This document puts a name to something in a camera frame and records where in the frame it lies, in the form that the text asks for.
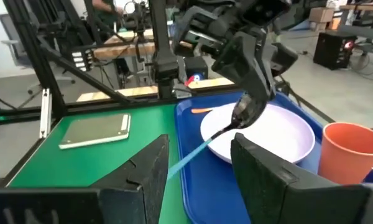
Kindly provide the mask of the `cardboard box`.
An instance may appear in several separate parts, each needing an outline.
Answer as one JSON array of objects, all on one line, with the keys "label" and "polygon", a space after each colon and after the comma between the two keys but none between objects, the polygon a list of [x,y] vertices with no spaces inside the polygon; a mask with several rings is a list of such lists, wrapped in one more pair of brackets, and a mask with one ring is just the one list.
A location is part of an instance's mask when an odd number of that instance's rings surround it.
[{"label": "cardboard box", "polygon": [[315,7],[310,10],[308,20],[310,22],[323,23],[333,20],[334,9],[327,7]]}]

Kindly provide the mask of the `white bracket strip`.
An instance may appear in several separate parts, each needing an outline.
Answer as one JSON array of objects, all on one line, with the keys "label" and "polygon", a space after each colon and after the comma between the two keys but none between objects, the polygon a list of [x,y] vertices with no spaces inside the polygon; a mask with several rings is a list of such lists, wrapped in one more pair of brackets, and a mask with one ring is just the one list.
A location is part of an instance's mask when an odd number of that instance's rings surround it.
[{"label": "white bracket strip", "polygon": [[51,131],[52,94],[49,88],[42,90],[39,138],[46,138]]}]

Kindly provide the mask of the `wooden table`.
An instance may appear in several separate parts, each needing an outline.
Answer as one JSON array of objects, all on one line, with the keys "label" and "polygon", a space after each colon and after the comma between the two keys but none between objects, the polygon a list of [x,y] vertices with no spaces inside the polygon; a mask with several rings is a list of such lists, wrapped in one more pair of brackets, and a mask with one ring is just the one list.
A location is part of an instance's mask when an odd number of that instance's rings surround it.
[{"label": "wooden table", "polygon": [[[215,79],[208,79],[208,80],[200,80],[200,81],[187,81],[186,85],[192,90],[202,90],[205,88],[214,88],[218,86],[229,86],[233,85],[234,83],[227,78],[215,78]],[[123,90],[117,90],[118,93],[123,94],[124,96],[149,96],[149,95],[156,95],[158,93],[158,88],[156,86],[143,86],[143,87],[135,87],[135,88],[126,88]],[[78,99],[77,102],[84,102],[84,101],[96,101],[96,100],[105,100],[108,99],[109,96],[104,94],[103,92],[91,92],[91,93],[84,93]]]}]

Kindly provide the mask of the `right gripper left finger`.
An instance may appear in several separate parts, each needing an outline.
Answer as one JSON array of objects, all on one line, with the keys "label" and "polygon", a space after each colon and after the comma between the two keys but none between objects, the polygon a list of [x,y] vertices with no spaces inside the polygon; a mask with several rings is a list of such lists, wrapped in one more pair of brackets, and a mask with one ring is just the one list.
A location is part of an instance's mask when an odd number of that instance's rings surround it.
[{"label": "right gripper left finger", "polygon": [[89,187],[0,188],[0,224],[158,224],[168,156],[162,134]]}]

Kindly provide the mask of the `green table mat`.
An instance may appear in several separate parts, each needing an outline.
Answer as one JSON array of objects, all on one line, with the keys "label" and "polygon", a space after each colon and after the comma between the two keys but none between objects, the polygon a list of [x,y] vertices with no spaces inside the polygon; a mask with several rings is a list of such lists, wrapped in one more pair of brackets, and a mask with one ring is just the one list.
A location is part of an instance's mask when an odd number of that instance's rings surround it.
[{"label": "green table mat", "polygon": [[[169,170],[178,162],[174,112],[173,105],[128,110],[126,113],[131,114],[131,127],[127,139],[73,149],[60,149],[58,146],[73,121],[115,113],[63,118],[11,179],[9,186],[23,189],[89,187],[162,134],[169,138]],[[171,180],[166,180],[158,224],[187,224],[187,221],[180,179],[173,176]]]}]

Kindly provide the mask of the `black device with white labels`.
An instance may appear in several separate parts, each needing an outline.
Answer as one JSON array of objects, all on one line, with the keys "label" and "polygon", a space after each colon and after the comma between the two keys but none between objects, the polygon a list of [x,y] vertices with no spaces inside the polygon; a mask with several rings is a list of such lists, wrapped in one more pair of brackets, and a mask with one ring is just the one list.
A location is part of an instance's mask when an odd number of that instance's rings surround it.
[{"label": "black device with white labels", "polygon": [[88,72],[93,68],[92,50],[73,51],[71,57],[75,66],[81,71]]}]

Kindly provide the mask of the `orange plastic cup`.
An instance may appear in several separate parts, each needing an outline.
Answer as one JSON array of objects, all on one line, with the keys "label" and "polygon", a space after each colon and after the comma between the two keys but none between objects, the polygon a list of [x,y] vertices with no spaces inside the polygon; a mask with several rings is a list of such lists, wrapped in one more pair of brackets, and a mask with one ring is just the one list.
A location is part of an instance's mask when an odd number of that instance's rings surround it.
[{"label": "orange plastic cup", "polygon": [[344,122],[323,128],[318,175],[341,185],[360,184],[372,168],[372,129]]}]

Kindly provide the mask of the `black device with blue light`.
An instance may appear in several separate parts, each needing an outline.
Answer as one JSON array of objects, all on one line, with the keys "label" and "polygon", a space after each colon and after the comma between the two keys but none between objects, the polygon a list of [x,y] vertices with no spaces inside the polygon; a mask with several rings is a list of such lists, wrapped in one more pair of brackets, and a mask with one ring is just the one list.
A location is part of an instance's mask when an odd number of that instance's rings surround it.
[{"label": "black device with blue light", "polygon": [[208,79],[208,66],[201,56],[184,58],[187,79],[199,75],[201,80]]}]

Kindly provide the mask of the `black aluminium rig frame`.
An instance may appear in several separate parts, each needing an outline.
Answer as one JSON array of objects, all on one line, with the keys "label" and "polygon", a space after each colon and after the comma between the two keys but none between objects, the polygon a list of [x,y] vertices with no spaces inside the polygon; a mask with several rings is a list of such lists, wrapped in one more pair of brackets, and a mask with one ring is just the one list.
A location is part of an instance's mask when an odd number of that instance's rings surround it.
[{"label": "black aluminium rig frame", "polygon": [[[63,58],[57,51],[51,49],[43,39],[33,33],[32,26],[29,22],[29,14],[23,0],[3,0],[3,2],[6,9],[9,11],[11,19],[16,24],[16,30],[20,35],[21,42],[24,44],[27,50],[27,54],[40,84],[46,88],[49,88],[53,93],[53,115],[57,121],[61,121],[69,112],[77,114],[94,111],[99,108],[107,108],[111,110],[116,108],[133,107],[145,108],[149,110],[151,108],[157,108],[161,104],[169,105],[175,102],[175,97],[171,96],[170,98],[160,98],[159,93],[158,98],[154,101],[127,98],[126,96],[107,88],[94,78],[89,77],[87,73],[76,68],[73,64]],[[58,84],[54,79],[52,69],[50,68],[50,60],[63,66],[87,84],[107,94],[109,96],[109,100],[101,104],[97,103],[93,105],[81,104],[69,106],[65,104]]]}]

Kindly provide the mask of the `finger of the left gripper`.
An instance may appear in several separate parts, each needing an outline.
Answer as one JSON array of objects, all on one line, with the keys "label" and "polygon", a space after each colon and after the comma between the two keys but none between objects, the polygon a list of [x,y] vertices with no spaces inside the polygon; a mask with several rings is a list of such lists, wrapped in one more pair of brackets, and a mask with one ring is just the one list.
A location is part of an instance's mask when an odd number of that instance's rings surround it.
[{"label": "finger of the left gripper", "polygon": [[269,101],[271,86],[267,83],[268,72],[256,58],[256,38],[244,32],[237,32],[224,45],[212,70],[242,88],[258,101]]},{"label": "finger of the left gripper", "polygon": [[265,100],[275,96],[274,78],[286,72],[298,59],[298,54],[283,43],[264,45],[264,85]]}]

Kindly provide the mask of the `black computer with red light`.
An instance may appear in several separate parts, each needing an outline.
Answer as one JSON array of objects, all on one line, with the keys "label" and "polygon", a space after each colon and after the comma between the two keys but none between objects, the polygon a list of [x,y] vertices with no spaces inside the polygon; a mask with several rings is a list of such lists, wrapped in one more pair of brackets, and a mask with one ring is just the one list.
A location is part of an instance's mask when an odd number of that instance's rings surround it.
[{"label": "black computer with red light", "polygon": [[336,30],[320,32],[313,62],[330,70],[347,68],[356,40],[356,35]]}]

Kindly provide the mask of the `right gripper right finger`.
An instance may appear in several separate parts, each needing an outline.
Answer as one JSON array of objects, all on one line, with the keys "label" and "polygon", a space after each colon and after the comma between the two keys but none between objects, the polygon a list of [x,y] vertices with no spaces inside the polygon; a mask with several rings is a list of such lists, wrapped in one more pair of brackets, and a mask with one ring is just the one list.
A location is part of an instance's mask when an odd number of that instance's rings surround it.
[{"label": "right gripper right finger", "polygon": [[234,175],[253,224],[373,224],[373,184],[340,185],[237,133]]}]

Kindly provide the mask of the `lavender round plate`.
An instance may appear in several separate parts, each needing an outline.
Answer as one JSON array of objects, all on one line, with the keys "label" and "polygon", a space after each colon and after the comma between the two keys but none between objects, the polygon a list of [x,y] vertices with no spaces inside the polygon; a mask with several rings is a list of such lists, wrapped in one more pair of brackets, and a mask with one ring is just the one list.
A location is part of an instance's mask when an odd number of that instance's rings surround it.
[{"label": "lavender round plate", "polygon": [[231,141],[236,133],[291,163],[300,162],[315,145],[313,129],[304,119],[273,104],[268,104],[248,128],[233,129],[218,136],[208,145],[210,151],[230,163]]}]

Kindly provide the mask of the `spoon with blue handle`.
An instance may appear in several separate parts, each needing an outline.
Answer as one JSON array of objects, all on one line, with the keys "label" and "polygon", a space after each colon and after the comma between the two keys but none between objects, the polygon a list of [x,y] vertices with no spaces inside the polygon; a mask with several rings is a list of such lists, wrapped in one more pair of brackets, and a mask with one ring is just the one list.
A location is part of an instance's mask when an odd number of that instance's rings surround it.
[{"label": "spoon with blue handle", "polygon": [[192,150],[187,156],[171,166],[168,170],[167,181],[181,171],[195,156],[197,156],[209,143],[220,135],[233,130],[244,129],[255,123],[267,106],[267,100],[258,100],[248,94],[243,94],[236,102],[231,114],[231,122],[225,128],[217,131],[208,140],[200,144],[196,149]]}]

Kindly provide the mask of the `blue plastic tray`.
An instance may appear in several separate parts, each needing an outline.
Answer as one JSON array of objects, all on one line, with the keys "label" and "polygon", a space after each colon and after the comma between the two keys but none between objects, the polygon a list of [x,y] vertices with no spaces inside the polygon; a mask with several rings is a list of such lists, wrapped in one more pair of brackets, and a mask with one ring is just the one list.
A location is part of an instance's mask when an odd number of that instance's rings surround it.
[{"label": "blue plastic tray", "polygon": [[[176,106],[175,122],[180,157],[187,156],[231,121],[238,93],[201,96]],[[292,163],[318,175],[321,156],[322,125],[287,96],[279,93],[270,104],[285,108],[304,119],[313,129],[315,145],[300,162]],[[193,108],[215,108],[193,114]],[[232,160],[222,160],[209,147],[202,150],[180,173],[183,203],[187,215],[197,224],[253,224],[234,175]],[[362,181],[373,184],[373,170]]]}]

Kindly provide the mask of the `background wooden workbench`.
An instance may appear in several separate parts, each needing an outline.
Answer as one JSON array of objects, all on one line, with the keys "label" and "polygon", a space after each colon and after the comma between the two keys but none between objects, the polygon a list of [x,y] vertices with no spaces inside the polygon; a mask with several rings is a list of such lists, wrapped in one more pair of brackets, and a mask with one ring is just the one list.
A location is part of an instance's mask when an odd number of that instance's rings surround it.
[{"label": "background wooden workbench", "polygon": [[[127,32],[119,32],[118,33],[121,37],[124,37],[126,40],[131,40],[134,36],[132,31]],[[153,39],[153,31],[152,29],[147,29],[144,32],[144,36],[146,40]],[[114,59],[116,57],[133,57],[136,56],[137,48],[135,46],[136,40],[133,40],[131,44],[126,45],[117,45],[112,47],[103,47],[93,50],[94,56],[97,59]],[[105,44],[121,44],[122,41],[116,37],[115,35],[109,38]],[[192,48],[192,45],[186,42],[181,42],[181,46],[187,47],[189,49]],[[155,52],[155,44],[153,41],[145,43],[145,44],[138,44],[139,52],[142,55],[148,54],[152,55]]]}]

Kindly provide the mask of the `grey office chair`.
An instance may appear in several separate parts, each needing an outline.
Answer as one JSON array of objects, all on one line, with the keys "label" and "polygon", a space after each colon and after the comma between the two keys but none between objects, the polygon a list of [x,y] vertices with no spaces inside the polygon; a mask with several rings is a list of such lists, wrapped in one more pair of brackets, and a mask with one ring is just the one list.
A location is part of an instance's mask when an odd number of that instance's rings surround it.
[{"label": "grey office chair", "polygon": [[[21,42],[21,39],[16,31],[15,25],[9,14],[0,14],[0,22],[7,34],[8,39],[2,40],[1,43],[8,46],[13,62],[16,66],[21,66],[21,68],[33,68],[27,52]],[[75,84],[75,80],[71,77],[63,75],[55,75],[55,79],[59,83]],[[32,95],[37,90],[41,90],[42,86],[40,82],[36,82],[28,87],[28,94]]]}]

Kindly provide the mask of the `person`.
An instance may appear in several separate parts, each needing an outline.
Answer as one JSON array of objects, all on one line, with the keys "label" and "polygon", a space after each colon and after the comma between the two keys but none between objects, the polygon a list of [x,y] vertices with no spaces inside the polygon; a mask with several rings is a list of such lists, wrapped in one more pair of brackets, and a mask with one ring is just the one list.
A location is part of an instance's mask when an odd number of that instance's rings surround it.
[{"label": "person", "polygon": [[119,16],[124,14],[124,9],[121,7],[115,7],[113,4],[106,3],[103,0],[92,0],[92,5],[94,8],[106,12],[115,12]]}]

